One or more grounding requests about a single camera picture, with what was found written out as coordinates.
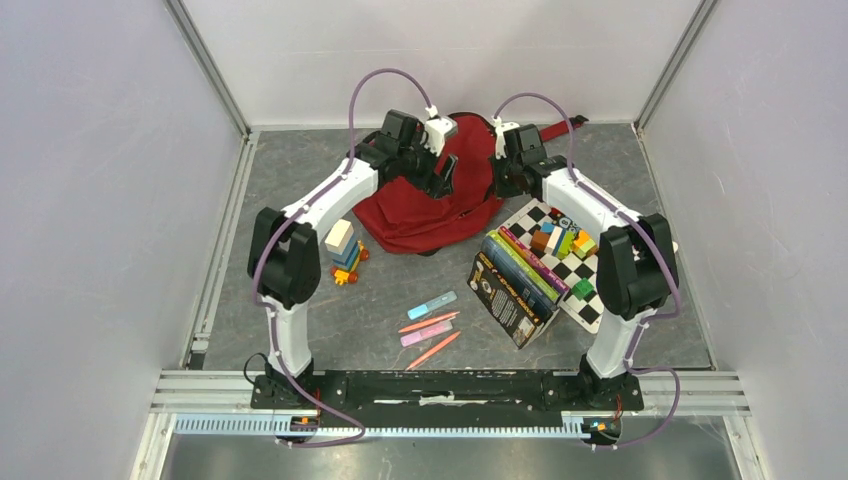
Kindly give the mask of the purple book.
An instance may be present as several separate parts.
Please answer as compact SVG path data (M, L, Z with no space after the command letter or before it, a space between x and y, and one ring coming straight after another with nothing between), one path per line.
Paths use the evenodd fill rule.
M521 259L559 294L566 294L570 291L570 288L552 270L544 265L509 229L501 226L498 228L497 233Z

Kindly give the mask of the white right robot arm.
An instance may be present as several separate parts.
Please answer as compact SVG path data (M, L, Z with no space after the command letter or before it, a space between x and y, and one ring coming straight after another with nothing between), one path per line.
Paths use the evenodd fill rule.
M632 367L637 330L667 298L679 296L673 241L660 214L625 206L561 156L547 153L534 125L496 120L490 159L501 198L528 194L574 220L597 244L596 288L601 325L586 354L589 374L577 382L580 400L602 408L618 393L615 377Z

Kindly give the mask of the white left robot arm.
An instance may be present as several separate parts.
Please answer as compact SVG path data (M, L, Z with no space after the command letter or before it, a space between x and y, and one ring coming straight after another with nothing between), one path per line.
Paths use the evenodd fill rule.
M354 206L398 178L430 198L451 194L458 159L443 150L458 130L447 116L421 121L391 110L373 140L351 147L307 195L257 216L249 275L254 300L267 311L269 363L283 373L275 392L288 406L302 407L314 394L314 381L303 372L313 359L306 317L322 275L320 240Z

